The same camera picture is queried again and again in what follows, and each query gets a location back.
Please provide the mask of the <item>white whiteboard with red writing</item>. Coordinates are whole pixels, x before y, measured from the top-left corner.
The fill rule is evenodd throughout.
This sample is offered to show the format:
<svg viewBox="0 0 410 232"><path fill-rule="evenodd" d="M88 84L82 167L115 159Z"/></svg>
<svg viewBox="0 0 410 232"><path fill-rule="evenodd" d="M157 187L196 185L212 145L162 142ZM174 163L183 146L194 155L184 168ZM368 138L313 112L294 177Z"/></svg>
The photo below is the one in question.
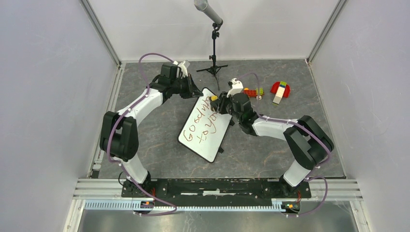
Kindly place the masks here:
<svg viewBox="0 0 410 232"><path fill-rule="evenodd" d="M229 114L218 114L211 110L210 97L215 94L203 88L203 96L194 104L177 141L209 163L222 153L222 141L231 122Z"/></svg>

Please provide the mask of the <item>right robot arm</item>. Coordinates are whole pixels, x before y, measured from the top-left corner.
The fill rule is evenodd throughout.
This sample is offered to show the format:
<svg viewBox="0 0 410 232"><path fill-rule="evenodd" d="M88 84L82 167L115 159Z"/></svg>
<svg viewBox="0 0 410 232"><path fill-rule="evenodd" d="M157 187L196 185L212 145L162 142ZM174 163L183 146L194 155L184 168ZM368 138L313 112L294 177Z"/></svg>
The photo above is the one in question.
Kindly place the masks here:
<svg viewBox="0 0 410 232"><path fill-rule="evenodd" d="M259 115L244 93L229 96L223 92L218 97L211 96L210 105L216 113L229 114L245 134L287 142L294 161L279 179L279 191L285 197L296 194L300 183L329 158L335 148L333 141L312 117L285 120Z"/></svg>

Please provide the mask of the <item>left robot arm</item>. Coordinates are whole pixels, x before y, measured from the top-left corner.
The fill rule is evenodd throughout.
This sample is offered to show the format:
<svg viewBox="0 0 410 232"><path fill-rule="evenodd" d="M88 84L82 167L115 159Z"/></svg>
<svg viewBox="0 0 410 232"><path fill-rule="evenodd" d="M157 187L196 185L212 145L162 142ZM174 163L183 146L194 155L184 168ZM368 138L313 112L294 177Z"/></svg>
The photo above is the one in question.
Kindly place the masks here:
<svg viewBox="0 0 410 232"><path fill-rule="evenodd" d="M173 95L183 99L203 95L188 73L189 65L186 60L162 64L160 74L153 78L136 100L117 112L108 111L103 116L100 149L107 154L111 163L123 169L128 180L134 182L133 190L140 197L151 193L152 184L146 180L149 172L137 155L138 126Z"/></svg>

